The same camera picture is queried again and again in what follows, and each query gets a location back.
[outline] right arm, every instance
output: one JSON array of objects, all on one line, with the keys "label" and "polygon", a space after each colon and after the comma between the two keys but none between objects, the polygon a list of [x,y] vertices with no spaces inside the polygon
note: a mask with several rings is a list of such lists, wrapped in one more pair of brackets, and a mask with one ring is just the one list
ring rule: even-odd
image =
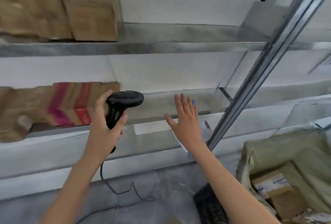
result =
[{"label": "right arm", "polygon": [[177,139],[201,167],[215,195],[234,224],[279,224],[280,222],[254,198],[216,159],[201,139],[198,109],[183,94],[175,95],[178,124],[166,114],[166,121]]}]

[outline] hand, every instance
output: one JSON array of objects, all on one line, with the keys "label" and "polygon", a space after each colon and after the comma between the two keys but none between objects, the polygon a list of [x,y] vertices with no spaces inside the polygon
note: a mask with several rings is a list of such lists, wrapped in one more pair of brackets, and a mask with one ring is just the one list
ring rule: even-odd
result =
[{"label": "hand", "polygon": [[193,106],[190,97],[185,99],[184,94],[175,95],[175,104],[178,113],[178,124],[173,121],[170,115],[165,114],[165,118],[177,139],[184,147],[192,154],[200,144],[203,144],[201,139],[201,130],[198,118],[198,108]]},{"label": "hand", "polygon": [[90,134],[83,154],[83,159],[89,159],[97,166],[100,166],[113,150],[127,121],[127,114],[124,112],[113,129],[107,127],[104,104],[112,92],[112,90],[105,92],[96,102]]}]

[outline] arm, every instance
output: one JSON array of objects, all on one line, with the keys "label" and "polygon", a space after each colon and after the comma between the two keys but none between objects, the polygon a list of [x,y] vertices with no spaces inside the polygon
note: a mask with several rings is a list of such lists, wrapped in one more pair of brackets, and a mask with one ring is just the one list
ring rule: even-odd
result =
[{"label": "arm", "polygon": [[74,223],[94,174],[116,145],[127,115],[123,113],[112,130],[107,127],[103,105],[111,93],[108,91],[98,99],[84,154],[72,167],[58,197],[41,219],[41,224]]},{"label": "arm", "polygon": [[216,159],[201,140],[198,109],[183,94],[175,95],[178,124],[166,114],[166,121],[177,139],[192,154],[212,186],[221,205],[234,224],[279,224],[279,221],[254,198]]}]

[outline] black barcode scanner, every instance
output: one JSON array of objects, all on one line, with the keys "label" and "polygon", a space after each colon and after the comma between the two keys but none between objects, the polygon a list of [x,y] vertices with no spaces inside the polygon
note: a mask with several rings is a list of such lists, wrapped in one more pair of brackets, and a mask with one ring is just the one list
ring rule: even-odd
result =
[{"label": "black barcode scanner", "polygon": [[112,129],[127,108],[139,106],[143,101],[144,95],[136,91],[113,93],[106,100],[108,104],[108,112],[106,114],[107,127]]}]

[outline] gray floor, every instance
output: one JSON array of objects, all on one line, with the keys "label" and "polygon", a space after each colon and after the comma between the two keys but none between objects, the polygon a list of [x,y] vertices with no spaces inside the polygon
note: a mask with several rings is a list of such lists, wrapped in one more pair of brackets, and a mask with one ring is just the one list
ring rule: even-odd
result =
[{"label": "gray floor", "polygon": [[[239,158],[240,154],[234,153],[221,156],[219,160],[234,175]],[[141,197],[153,196],[156,200],[93,214],[81,224],[163,224],[167,218],[177,218],[183,224],[200,223],[193,195],[207,181],[195,163],[111,179],[108,182],[117,192],[129,189],[131,182],[134,182]],[[37,223],[44,211],[56,198],[57,193],[58,191],[45,192],[0,202],[0,223]],[[77,221],[96,210],[116,205],[132,205],[139,201],[133,190],[117,196],[102,182],[95,182],[90,185]]]}]

